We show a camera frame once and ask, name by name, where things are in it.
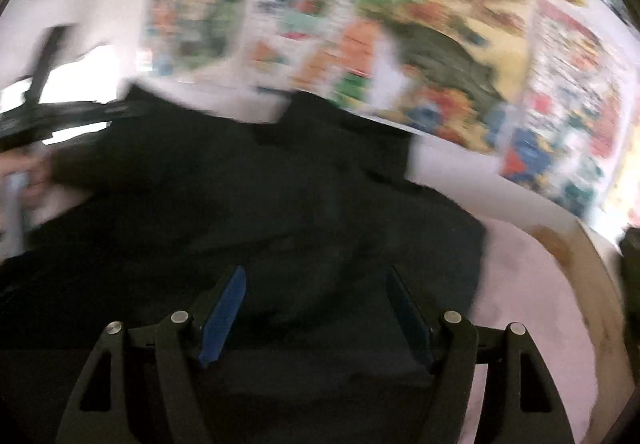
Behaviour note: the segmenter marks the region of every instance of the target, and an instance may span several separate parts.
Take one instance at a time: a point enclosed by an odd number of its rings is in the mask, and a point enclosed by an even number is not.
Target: metal screw
[[[189,313],[186,310],[177,310],[171,315],[171,321],[174,323],[184,323],[189,319]]]
[[[522,323],[517,323],[517,322],[512,323],[510,325],[510,329],[511,329],[511,332],[513,332],[514,334],[517,334],[518,336],[523,336],[527,332],[526,327]]]
[[[447,310],[447,312],[444,313],[444,319],[449,323],[460,323],[462,321],[462,316],[454,310]]]
[[[112,321],[107,325],[107,328],[105,330],[107,331],[107,334],[112,334],[112,335],[117,334],[122,330],[122,322]]]

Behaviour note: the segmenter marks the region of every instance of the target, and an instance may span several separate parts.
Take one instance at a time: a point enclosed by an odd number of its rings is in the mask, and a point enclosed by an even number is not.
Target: black garment
[[[304,93],[271,125],[136,86],[127,99],[150,112],[58,161],[55,180],[94,198],[34,232],[0,275],[0,392],[31,437],[52,442],[108,322],[157,323],[242,264],[247,294],[223,356],[194,378],[223,442],[415,438],[431,378],[385,274],[417,269],[440,306],[467,313],[484,229],[404,180],[410,135]]]

